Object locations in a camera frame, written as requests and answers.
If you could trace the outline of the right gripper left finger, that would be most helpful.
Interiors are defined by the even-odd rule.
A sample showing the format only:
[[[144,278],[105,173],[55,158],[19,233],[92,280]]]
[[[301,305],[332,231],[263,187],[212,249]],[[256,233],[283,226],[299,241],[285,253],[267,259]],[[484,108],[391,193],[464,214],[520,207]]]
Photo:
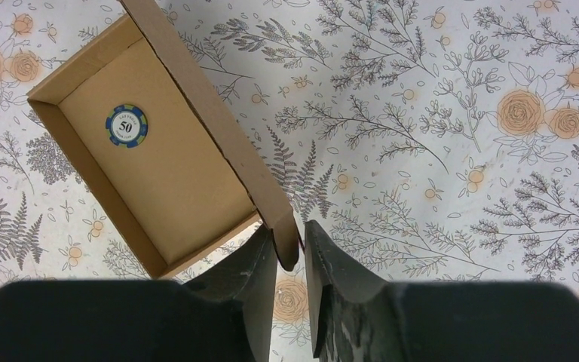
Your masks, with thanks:
[[[277,257],[260,226],[236,251],[185,282],[184,357],[190,361],[267,361]]]

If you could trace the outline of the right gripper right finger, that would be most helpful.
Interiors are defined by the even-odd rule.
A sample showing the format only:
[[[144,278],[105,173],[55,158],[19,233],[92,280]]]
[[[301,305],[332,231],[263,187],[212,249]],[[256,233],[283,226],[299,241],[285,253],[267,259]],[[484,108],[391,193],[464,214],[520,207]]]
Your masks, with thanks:
[[[315,220],[305,223],[304,244],[313,357],[388,359],[387,283],[335,245]]]

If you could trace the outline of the brown cardboard paper box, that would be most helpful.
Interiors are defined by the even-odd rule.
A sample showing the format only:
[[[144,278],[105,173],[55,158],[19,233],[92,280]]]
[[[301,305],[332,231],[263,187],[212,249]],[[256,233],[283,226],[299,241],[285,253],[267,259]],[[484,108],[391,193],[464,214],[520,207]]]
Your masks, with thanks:
[[[159,6],[123,7],[29,105],[152,278],[256,220],[292,270],[299,231],[285,192]]]

